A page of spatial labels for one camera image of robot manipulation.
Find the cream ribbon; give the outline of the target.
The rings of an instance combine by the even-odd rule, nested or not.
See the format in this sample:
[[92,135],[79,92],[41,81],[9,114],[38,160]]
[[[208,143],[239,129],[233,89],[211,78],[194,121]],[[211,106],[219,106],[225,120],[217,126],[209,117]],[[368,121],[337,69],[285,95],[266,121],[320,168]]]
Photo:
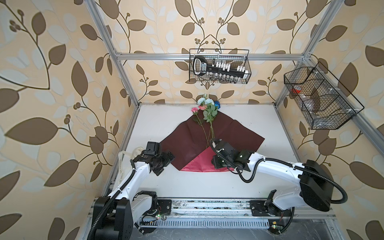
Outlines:
[[144,150],[143,147],[137,147],[133,150],[132,153],[129,153],[127,151],[121,151],[118,153],[118,176],[116,178],[117,183],[122,183],[123,179],[126,177],[126,175],[129,173],[129,171],[132,169],[130,160],[133,160],[135,157],[141,154],[141,152]]

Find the dark red wrapping paper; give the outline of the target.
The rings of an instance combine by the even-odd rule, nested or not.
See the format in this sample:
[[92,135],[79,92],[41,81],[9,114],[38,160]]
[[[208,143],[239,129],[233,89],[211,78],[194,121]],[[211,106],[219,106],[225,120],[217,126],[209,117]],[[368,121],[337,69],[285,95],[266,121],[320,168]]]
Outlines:
[[[202,126],[195,115],[179,124],[176,129],[161,141],[162,150],[175,156],[172,165],[186,172],[226,172],[215,169],[211,163],[213,151],[207,141],[210,124],[202,120]],[[244,127],[237,120],[218,112],[213,121],[215,137],[228,142],[236,150],[256,152],[265,138]]]

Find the pink fake rose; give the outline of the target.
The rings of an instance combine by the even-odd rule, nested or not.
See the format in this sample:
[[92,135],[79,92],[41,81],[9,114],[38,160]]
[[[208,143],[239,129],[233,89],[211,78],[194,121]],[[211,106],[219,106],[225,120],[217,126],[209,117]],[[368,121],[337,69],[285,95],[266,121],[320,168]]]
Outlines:
[[205,111],[205,110],[207,109],[207,106],[206,106],[206,105],[200,105],[200,106],[199,106],[199,109],[200,109],[201,111]]

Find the magenta fake rose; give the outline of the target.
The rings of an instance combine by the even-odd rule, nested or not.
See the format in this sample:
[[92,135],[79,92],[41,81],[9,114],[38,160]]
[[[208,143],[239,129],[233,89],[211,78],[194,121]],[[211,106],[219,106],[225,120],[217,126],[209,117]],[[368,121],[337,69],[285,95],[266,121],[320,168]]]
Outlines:
[[209,141],[209,138],[208,138],[208,136],[207,136],[207,133],[206,133],[206,131],[205,131],[205,128],[204,128],[204,126],[203,126],[203,123],[202,123],[202,121],[201,121],[201,119],[199,118],[199,109],[197,108],[197,107],[193,107],[192,109],[191,109],[191,111],[192,111],[192,113],[193,113],[193,121],[194,122],[196,122],[202,129],[203,129],[203,133],[204,133],[204,135],[205,135],[205,139],[206,139],[206,141],[207,141],[207,146],[209,145],[209,143],[208,143],[208,141]]

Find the light blue fake rose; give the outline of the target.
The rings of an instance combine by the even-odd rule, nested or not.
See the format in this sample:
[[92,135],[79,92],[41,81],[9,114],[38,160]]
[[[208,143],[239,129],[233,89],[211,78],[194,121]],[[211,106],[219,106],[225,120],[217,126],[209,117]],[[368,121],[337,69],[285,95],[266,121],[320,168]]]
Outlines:
[[207,109],[205,111],[202,111],[203,113],[203,119],[201,120],[202,122],[205,121],[206,123],[209,124],[209,131],[206,132],[207,133],[207,136],[209,135],[209,140],[212,138],[212,134],[211,134],[211,129],[210,129],[210,106],[214,103],[214,100],[211,99],[211,98],[208,98],[207,95],[204,95],[202,98],[199,98],[197,100],[197,104],[198,104],[198,109],[199,109],[199,106],[200,105],[206,105],[207,106]]

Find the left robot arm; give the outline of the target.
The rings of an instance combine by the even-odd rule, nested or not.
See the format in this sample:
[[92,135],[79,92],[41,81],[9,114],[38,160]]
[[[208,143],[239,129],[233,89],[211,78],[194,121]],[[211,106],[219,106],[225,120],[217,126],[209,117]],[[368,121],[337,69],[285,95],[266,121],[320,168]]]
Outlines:
[[151,217],[148,225],[171,213],[171,200],[159,200],[153,191],[139,191],[144,180],[155,173],[159,176],[173,160],[170,152],[144,150],[131,160],[132,170],[108,196],[97,199],[89,240],[128,240],[134,228],[145,233],[139,222]]

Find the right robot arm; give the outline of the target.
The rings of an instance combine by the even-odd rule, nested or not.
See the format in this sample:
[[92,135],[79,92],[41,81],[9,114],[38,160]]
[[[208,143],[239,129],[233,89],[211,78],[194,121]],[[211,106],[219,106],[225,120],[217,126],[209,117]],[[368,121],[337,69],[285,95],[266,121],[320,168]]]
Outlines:
[[251,203],[251,208],[257,214],[283,218],[285,213],[289,213],[287,223],[273,223],[270,226],[268,231],[273,235],[282,235],[287,231],[297,207],[309,206],[328,212],[332,204],[344,204],[348,200],[347,192],[315,161],[290,163],[268,158],[257,152],[238,151],[221,139],[211,139],[209,145],[215,154],[212,159],[215,169],[227,168],[246,184],[251,183],[257,173],[293,184],[289,189],[272,190],[264,202]]

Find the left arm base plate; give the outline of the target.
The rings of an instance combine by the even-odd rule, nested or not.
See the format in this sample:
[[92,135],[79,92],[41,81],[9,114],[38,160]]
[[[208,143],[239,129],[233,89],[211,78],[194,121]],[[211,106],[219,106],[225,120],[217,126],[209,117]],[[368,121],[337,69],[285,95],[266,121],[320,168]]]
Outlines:
[[161,217],[167,216],[172,211],[172,200],[170,199],[156,199],[153,200],[151,208],[146,211],[143,216]]

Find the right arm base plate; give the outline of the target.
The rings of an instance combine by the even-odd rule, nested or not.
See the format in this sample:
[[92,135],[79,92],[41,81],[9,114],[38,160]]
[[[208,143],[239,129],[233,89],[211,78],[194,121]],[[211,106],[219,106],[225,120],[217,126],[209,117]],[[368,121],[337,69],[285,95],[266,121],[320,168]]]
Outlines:
[[280,210],[272,203],[267,203],[267,201],[261,200],[252,200],[250,201],[250,209],[253,217],[290,217],[292,211]]

